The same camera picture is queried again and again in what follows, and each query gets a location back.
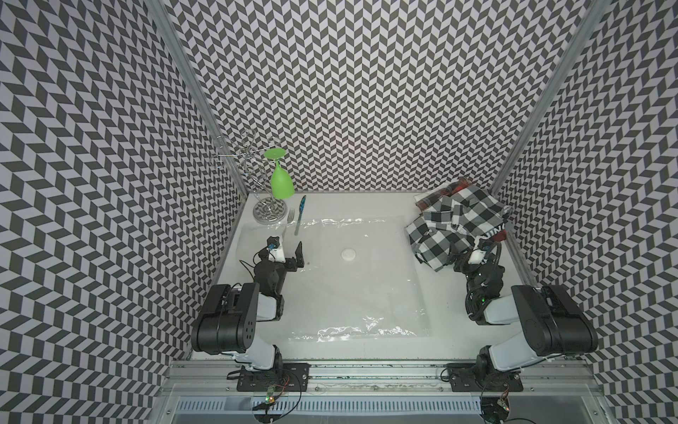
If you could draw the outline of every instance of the plaid shirt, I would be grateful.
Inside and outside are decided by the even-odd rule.
[[[438,271],[452,255],[473,246],[478,235],[501,232],[510,214],[508,206],[471,186],[441,197],[405,230],[416,258]]]

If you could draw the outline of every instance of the aluminum frame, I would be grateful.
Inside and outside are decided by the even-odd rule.
[[[462,360],[309,360],[308,391],[302,396],[319,400],[341,396],[370,397],[450,397],[468,398],[479,393],[453,392],[440,373],[450,362]],[[170,424],[182,396],[255,396],[237,391],[237,380],[226,380],[240,364],[230,360],[174,361],[157,394],[149,417],[150,424]],[[550,396],[580,398],[594,424],[611,424],[616,420],[607,406],[591,369],[582,360],[553,360],[521,371],[524,391],[511,396]],[[498,395],[486,391],[484,396]]]

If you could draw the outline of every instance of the black and white patterned wallpaper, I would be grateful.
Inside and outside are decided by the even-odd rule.
[[[298,189],[488,186],[590,0],[165,0],[224,134]]]
[[[678,423],[677,13],[612,3],[501,193],[538,280],[593,319],[622,423]]]
[[[0,3],[0,422],[129,422],[239,202],[139,0]]]

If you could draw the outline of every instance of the metal plate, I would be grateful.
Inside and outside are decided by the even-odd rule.
[[[304,362],[283,363],[282,379],[279,379],[273,370],[247,371],[243,367],[238,379],[237,391],[266,391],[271,385],[284,384],[287,375],[290,376],[290,381],[285,387],[285,391],[306,391],[310,367],[309,364]],[[276,388],[276,391],[280,390],[282,390],[282,387]]]
[[[523,383],[517,372],[502,372],[485,379],[485,385],[478,384],[471,366],[473,364],[448,364],[447,375],[452,391],[523,391]]]

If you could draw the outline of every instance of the blue knife handle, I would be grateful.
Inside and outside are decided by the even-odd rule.
[[[299,235],[299,226],[301,225],[301,214],[304,212],[304,204],[306,203],[306,195],[301,198],[301,202],[299,203],[299,219],[297,220],[297,226],[294,229],[294,235]]]

